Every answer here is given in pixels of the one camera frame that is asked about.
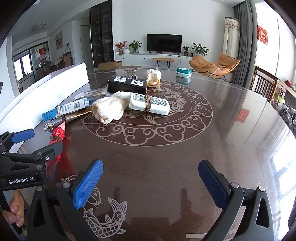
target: white cabinet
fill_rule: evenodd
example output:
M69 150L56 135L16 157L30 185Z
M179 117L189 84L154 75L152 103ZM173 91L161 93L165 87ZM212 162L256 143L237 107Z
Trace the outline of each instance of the white cabinet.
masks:
M115 61L122 61L122 65L134 65L134 55L122 54L122 55L115 55Z
M157 58L172 58L174 59L175 62L171 62L170 66L174 68L179 68L180 63L181 63L181 56L172 56L172 55L156 55ZM167 67L167 62L166 61L161 61L159 66L166 66Z
M189 64L189 60L192 59L191 57L181 57L181 68L192 69Z
M156 61L152 60L155 58L155 54L135 54L134 55L134 62L135 65L155 65Z
M165 55L165 54L124 54L115 55L114 60L122 61L122 65L140 65L143 68L156 69L156 61L153 58L172 58L175 62L170 63L171 70L175 71L177 68L192 69L189 65L191 57L178 56L178 55ZM166 61L160 61L159 69L168 69Z

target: finger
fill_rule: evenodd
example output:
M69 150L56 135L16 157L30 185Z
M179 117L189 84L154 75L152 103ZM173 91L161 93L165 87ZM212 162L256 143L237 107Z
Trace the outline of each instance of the finger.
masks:
M24 199L21 197L20 201L21 201L21 207L15 213L15 216L17 217L17 221L19 221L19 219L24 216Z
M11 212L8 212L6 210L1 210L6 222L12 224L15 223L17 221L17 218L15 217L15 215Z
M22 197L19 190L13 190L13 200L10 203L10 210L12 213L16 213L22 206Z
M17 226L18 227L22 226L24 224L24 222L25 222L25 218L24 217L20 218L20 220L17 221Z

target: orange lounge chair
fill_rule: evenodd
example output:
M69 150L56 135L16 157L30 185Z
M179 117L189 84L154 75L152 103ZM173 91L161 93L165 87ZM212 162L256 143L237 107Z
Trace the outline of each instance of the orange lounge chair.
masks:
M218 62L211 64L203 57L196 55L189 61L192 69L197 71L202 76L212 77L216 79L223 78L229 72L234 70L240 63L240 60L227 56L226 54L220 54Z

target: ceiling light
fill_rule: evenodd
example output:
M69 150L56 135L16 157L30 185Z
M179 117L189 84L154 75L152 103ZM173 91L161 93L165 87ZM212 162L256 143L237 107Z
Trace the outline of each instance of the ceiling light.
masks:
M34 28L32 28L32 31L37 31L37 30L39 30L41 28L44 28L45 25L46 25L46 23L39 23Z

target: screw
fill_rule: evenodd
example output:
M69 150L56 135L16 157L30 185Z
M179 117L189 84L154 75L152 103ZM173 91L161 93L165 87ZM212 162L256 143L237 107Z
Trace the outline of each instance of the screw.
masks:
M40 192L42 190L42 186L38 186L38 187L36 187L36 191L37 192Z
M71 184L70 184L69 182L65 182L65 183L63 183L63 187L64 187L64 188L68 188L70 185L71 185Z
M265 188L264 188L263 186L259 186L259 190L260 190L261 192L264 192L264 191L265 191Z
M231 183L231 186L232 186L233 188L238 188L238 187L239 187L238 183L235 183L235 182Z

